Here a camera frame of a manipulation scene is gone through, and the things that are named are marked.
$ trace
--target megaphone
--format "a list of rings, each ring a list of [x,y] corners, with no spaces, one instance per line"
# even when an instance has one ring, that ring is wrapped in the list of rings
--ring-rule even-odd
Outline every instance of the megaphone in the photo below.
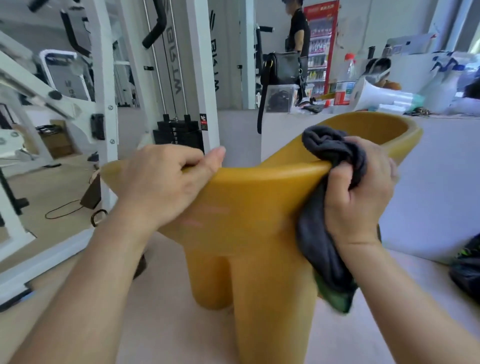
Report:
[[[401,105],[407,112],[423,105],[424,98],[408,92],[390,90],[372,85],[365,76],[360,77],[350,97],[352,111],[377,108],[380,104]]]

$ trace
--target beverage cooler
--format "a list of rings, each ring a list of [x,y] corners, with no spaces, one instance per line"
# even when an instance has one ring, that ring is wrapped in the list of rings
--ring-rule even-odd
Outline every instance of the beverage cooler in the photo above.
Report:
[[[339,8],[340,1],[337,0],[303,9],[310,26],[307,83],[313,85],[313,97],[328,93]]]

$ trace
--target black plastic bag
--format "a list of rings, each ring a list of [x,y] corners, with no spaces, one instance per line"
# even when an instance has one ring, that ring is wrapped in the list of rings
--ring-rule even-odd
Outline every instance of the black plastic bag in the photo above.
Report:
[[[449,274],[461,290],[480,303],[480,234],[458,253]]]

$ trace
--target cleaning rag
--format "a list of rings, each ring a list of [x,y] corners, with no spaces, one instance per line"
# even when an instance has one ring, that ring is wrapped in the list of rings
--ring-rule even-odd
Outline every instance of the cleaning rag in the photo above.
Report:
[[[347,134],[328,126],[314,125],[302,134],[305,148],[317,158],[332,163],[346,161],[353,166],[349,189],[356,187],[367,171],[365,151],[344,139]],[[358,288],[328,233],[324,219],[325,175],[303,206],[297,222],[297,245],[315,270],[315,281],[322,297],[337,311],[348,313]]]

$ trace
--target yellow chair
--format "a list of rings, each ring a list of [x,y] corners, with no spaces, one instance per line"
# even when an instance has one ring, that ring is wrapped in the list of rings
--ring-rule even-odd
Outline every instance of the yellow chair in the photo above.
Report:
[[[342,114],[323,124],[383,145],[397,163],[422,135],[412,119],[376,112]],[[124,163],[100,172],[114,192]],[[233,303],[242,364],[304,361],[317,288],[312,266],[297,249],[295,223],[329,170],[298,136],[258,167],[220,169],[195,202],[159,230],[184,247],[199,305],[216,310]]]

